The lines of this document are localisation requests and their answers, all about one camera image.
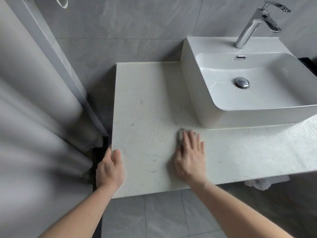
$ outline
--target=faucet handle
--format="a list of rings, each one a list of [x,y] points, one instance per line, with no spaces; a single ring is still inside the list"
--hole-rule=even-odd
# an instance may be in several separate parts
[[[269,4],[272,4],[273,6],[276,6],[277,8],[279,8],[283,12],[291,12],[290,9],[288,9],[286,6],[282,5],[281,3],[278,3],[278,2],[275,2],[275,1],[267,1],[267,0],[265,0],[264,2],[265,2],[265,4],[262,7],[262,10],[266,10],[267,6]]]

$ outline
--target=forearm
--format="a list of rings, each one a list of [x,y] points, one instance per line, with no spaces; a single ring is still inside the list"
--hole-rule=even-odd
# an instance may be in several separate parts
[[[91,238],[116,188],[105,185],[63,216],[40,238]]]
[[[189,184],[228,238],[291,238],[260,213],[209,181]]]

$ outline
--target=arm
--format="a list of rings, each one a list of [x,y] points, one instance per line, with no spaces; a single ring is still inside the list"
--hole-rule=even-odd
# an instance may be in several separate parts
[[[175,167],[192,191],[216,218],[228,238],[292,238],[287,232],[206,179],[204,143],[200,135],[183,132]]]
[[[40,238],[91,238],[114,192],[124,180],[124,170],[119,150],[111,156],[111,147],[98,164],[97,190],[68,212]]]

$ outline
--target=shower curtain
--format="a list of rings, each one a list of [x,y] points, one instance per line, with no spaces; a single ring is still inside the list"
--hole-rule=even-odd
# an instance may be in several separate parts
[[[102,137],[0,0],[0,237],[37,237],[92,192],[79,177]]]

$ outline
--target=sink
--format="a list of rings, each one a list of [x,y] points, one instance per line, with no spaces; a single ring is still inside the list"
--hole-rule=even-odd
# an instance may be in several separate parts
[[[299,123],[317,114],[317,79],[278,38],[188,37],[181,66],[196,118],[205,128]],[[234,84],[248,80],[247,88]]]

